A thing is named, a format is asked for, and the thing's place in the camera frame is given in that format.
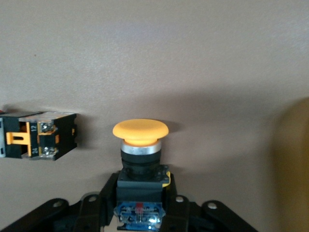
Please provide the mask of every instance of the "yellow mushroom push button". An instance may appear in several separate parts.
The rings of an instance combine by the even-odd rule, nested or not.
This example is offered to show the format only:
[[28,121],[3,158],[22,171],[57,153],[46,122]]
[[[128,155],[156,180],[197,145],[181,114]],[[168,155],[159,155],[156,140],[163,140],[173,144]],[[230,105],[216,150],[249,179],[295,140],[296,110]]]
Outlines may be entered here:
[[151,146],[169,133],[168,127],[152,119],[131,119],[118,123],[113,134],[130,146]]

